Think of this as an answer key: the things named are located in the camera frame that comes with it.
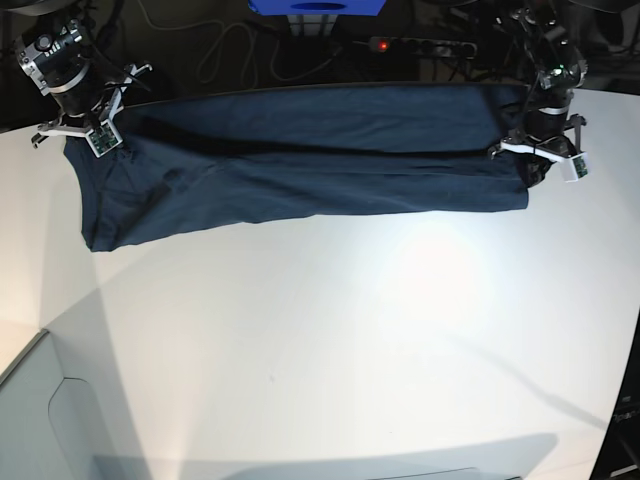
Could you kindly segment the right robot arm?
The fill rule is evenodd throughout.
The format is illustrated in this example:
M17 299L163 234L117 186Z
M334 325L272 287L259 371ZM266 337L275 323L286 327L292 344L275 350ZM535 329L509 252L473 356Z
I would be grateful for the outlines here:
M52 137L85 141L100 158L123 144L115 117L124 110L131 87L148 91L141 76L153 70L148 63L120 65L106 50L118 30L123 1L113 1L106 19L94 18L94 1L3 1L1 12L34 19L1 52L38 93L51 99L57 114L37 126L34 148Z

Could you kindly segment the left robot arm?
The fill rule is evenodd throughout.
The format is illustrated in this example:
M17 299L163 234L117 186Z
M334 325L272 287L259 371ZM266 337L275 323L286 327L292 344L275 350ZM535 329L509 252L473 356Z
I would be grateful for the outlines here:
M509 130L489 149L489 157L515 155L528 188L541 183L552 166L566 182L583 179L589 173L582 148L587 119L570 107L574 90L584 83L587 61L551 1L504 1L496 24L519 56L507 64L507 71L526 85L526 93L501 108Z

